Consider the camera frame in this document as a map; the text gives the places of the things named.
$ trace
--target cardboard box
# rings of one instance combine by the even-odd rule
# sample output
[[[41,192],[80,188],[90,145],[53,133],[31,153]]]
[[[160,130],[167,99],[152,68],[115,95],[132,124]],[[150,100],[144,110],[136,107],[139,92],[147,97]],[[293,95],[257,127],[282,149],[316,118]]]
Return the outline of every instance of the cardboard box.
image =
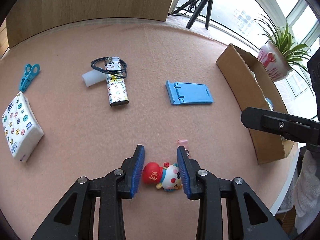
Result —
[[[242,111],[249,106],[269,110],[266,97],[271,100],[274,111],[288,113],[265,67],[252,54],[230,44],[217,59],[217,65],[228,81]],[[258,83],[250,70],[254,72]],[[249,131],[259,164],[287,157],[294,144],[288,140],[282,142],[279,135],[251,129]]]

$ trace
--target table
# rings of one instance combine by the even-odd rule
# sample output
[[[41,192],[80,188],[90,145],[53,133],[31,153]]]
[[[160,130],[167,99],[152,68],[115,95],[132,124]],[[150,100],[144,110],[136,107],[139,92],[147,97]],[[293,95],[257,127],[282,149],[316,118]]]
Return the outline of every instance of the table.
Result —
[[[257,165],[239,105],[215,64],[226,45],[156,24],[91,24],[41,33],[0,61],[2,111],[18,92],[24,65],[41,66],[25,95],[44,136],[28,162],[14,160],[0,136],[0,208],[18,236],[30,239],[80,176],[105,176],[132,156],[137,144],[145,146],[145,163],[173,163],[176,140],[183,138],[202,168],[224,179],[244,178],[270,208],[293,155]],[[125,107],[109,106],[104,82],[87,88],[81,79],[90,62],[104,56],[128,64]],[[215,102],[172,106],[166,80],[205,83]],[[182,190],[166,193],[141,184],[133,200],[123,201],[126,238],[195,239],[198,208],[199,201],[189,201]],[[97,239],[97,222],[94,227]]]

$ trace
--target flower pot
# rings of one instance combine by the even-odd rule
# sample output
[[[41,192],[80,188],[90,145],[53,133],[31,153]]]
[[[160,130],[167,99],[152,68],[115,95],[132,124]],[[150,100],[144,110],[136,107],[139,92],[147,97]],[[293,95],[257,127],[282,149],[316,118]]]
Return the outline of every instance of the flower pot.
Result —
[[[273,82],[286,78],[292,71],[284,56],[270,40],[261,47],[258,60],[264,65]]]

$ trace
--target toy face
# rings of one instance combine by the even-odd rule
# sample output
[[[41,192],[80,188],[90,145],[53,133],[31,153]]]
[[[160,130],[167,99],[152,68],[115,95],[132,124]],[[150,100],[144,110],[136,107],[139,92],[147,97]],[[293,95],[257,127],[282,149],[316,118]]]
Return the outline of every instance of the toy face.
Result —
[[[173,165],[170,165],[162,182],[162,187],[164,189],[174,189],[179,187],[181,184],[181,175],[179,173],[179,168]]]

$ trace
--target black cord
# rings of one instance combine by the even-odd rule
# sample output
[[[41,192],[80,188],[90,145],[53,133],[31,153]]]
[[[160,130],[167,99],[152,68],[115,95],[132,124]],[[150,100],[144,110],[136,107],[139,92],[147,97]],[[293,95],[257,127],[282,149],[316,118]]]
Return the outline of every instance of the black cord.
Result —
[[[192,3],[190,3],[187,11],[183,14],[169,14],[171,16],[182,16],[182,15],[185,15],[186,13],[194,13],[197,9],[197,3],[199,2],[200,0],[194,0]]]
[[[108,69],[102,69],[102,68],[99,68],[96,66],[96,64],[99,61],[105,60],[106,58],[109,58],[109,57],[101,57],[101,58],[95,59],[94,61],[91,62],[91,67],[95,70],[100,71],[101,73],[113,75],[118,78],[126,78],[127,77],[127,64],[122,59],[120,59],[120,65],[122,66],[122,69],[108,70]],[[124,76],[116,75],[116,74],[121,74],[121,73],[125,73],[125,75]]]

